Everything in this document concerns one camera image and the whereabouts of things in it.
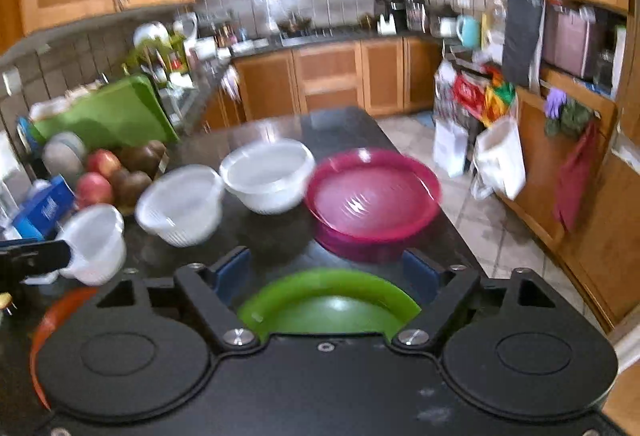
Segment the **green cutting board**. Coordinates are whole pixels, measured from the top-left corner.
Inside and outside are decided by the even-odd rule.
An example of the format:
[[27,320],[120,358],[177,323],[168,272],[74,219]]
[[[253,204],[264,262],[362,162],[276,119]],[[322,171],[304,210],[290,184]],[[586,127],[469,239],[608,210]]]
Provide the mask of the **green cutting board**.
[[90,150],[141,147],[152,140],[178,141],[149,79],[122,78],[78,98],[64,96],[50,114],[29,119],[29,132],[41,144],[58,133],[75,133]]

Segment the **kiwi middle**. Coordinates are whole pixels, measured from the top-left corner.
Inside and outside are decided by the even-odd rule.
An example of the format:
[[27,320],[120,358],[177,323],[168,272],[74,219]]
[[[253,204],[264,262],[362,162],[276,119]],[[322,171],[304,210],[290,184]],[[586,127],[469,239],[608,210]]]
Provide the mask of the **kiwi middle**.
[[147,145],[143,145],[143,147],[122,149],[119,159],[122,166],[127,168],[130,173],[142,171],[153,178],[157,173],[158,166],[160,166],[162,156]]

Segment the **pink storage box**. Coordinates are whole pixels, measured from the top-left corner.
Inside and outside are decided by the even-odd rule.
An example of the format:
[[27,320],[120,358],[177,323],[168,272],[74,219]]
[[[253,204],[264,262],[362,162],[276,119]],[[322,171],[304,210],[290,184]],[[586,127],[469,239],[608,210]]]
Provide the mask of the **pink storage box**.
[[593,78],[604,45],[606,24],[608,14],[604,9],[548,1],[542,59],[578,78]]

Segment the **teal kettle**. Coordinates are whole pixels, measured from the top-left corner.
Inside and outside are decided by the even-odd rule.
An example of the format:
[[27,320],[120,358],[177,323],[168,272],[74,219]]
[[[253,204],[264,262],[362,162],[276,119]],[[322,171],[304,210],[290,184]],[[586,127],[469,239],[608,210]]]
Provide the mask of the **teal kettle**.
[[457,18],[456,33],[462,46],[477,49],[480,47],[480,21],[469,15]]

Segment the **green plastic plate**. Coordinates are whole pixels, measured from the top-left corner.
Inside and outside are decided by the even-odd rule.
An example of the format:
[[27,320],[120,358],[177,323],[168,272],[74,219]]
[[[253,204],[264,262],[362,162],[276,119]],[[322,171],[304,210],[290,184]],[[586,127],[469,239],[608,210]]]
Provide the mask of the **green plastic plate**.
[[363,271],[318,268],[274,281],[238,309],[265,341],[274,334],[381,333],[392,338],[421,307],[402,289]]

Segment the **dark hanging apron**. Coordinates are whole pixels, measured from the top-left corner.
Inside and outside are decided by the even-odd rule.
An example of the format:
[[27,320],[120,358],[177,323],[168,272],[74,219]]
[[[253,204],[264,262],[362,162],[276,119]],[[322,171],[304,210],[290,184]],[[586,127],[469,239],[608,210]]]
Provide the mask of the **dark hanging apron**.
[[509,84],[529,85],[543,8],[544,0],[506,0],[502,73]]

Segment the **purple rubber glove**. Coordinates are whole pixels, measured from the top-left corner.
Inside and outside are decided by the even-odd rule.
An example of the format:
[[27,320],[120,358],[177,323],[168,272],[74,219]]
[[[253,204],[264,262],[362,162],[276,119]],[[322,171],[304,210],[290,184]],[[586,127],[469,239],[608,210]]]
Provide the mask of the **purple rubber glove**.
[[568,96],[563,90],[551,87],[544,104],[546,117],[552,121],[558,121],[561,117],[563,106],[567,104],[567,99]]

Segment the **green dish rack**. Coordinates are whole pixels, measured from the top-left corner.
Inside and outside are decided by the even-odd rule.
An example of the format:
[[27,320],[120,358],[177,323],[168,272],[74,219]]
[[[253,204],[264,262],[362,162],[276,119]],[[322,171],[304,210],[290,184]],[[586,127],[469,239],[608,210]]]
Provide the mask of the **green dish rack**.
[[170,35],[168,39],[143,39],[125,58],[124,65],[128,70],[141,70],[142,66],[160,66],[167,75],[171,73],[189,73],[186,61],[184,38],[181,35]]

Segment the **magenta plastic plate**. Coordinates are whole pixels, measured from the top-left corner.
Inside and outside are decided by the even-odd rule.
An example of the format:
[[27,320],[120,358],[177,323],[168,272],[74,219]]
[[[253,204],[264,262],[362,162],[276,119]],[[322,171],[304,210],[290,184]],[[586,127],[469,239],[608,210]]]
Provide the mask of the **magenta plastic plate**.
[[314,170],[305,204],[327,248],[406,243],[438,215],[442,187],[434,171],[395,151],[359,148]]

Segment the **white tote bag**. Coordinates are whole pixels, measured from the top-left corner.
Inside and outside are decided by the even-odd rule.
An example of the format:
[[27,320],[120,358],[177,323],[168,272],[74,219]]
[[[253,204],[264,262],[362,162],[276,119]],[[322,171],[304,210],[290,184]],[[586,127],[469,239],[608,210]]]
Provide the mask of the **white tote bag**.
[[502,116],[477,136],[472,168],[471,194],[477,201],[492,193],[514,200],[524,189],[524,156],[518,121],[513,116]]

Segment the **red apple back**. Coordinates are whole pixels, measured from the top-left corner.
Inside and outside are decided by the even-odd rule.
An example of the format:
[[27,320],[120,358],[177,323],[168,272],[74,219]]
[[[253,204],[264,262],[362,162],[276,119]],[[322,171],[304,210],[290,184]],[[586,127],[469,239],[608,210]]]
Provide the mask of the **red apple back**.
[[122,169],[122,163],[111,151],[99,149],[93,151],[86,159],[88,173],[96,173],[105,179],[110,179],[118,170]]

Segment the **white bowl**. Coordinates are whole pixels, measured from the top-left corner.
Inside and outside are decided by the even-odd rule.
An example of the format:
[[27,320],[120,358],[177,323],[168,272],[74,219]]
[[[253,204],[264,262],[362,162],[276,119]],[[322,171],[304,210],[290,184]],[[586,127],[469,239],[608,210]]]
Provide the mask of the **white bowl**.
[[66,279],[100,286],[125,263],[124,219],[112,205],[92,205],[74,214],[55,240],[70,248],[70,262],[58,271]]
[[222,218],[224,182],[212,167],[188,165],[168,171],[140,196],[134,218],[149,234],[175,247],[200,244]]
[[219,174],[227,190],[260,215],[286,213],[302,203],[316,160],[302,142],[256,141],[228,154]]

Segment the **red apple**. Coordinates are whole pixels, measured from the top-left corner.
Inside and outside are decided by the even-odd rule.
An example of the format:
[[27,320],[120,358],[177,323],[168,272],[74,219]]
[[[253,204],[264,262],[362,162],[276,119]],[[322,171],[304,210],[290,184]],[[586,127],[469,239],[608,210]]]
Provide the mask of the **red apple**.
[[122,163],[111,151],[99,149],[93,151],[86,159],[88,173],[96,173],[105,179],[110,179],[118,170],[122,169]]
[[82,175],[76,185],[76,202],[80,209],[114,202],[114,192],[111,183],[98,173]]

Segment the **white paper bag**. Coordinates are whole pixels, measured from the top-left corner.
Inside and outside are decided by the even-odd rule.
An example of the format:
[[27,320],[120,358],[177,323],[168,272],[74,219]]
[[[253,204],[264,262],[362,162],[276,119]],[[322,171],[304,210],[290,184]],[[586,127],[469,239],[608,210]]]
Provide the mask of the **white paper bag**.
[[435,124],[433,159],[450,178],[464,173],[468,138],[468,132],[455,122],[439,119]]

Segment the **red hanging cloth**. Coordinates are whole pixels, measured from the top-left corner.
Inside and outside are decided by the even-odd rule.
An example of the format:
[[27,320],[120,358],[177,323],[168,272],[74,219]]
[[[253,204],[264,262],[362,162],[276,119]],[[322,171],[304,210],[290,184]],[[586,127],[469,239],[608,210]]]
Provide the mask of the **red hanging cloth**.
[[597,151],[598,127],[591,121],[558,172],[553,214],[565,231],[575,228]]

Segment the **red apple front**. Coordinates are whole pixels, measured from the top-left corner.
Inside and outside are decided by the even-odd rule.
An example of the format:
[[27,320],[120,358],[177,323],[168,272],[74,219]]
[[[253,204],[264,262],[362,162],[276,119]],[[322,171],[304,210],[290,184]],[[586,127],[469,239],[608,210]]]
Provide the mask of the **red apple front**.
[[111,183],[98,173],[82,175],[76,185],[76,202],[80,209],[114,202],[114,192]]

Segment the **blue tissue pack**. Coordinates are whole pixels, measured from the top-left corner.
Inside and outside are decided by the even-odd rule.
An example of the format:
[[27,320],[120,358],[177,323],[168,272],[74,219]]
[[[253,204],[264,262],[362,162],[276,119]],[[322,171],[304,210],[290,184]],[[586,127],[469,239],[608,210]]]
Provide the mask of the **blue tissue pack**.
[[21,206],[12,220],[12,227],[21,239],[43,241],[74,204],[75,194],[66,180],[55,176]]

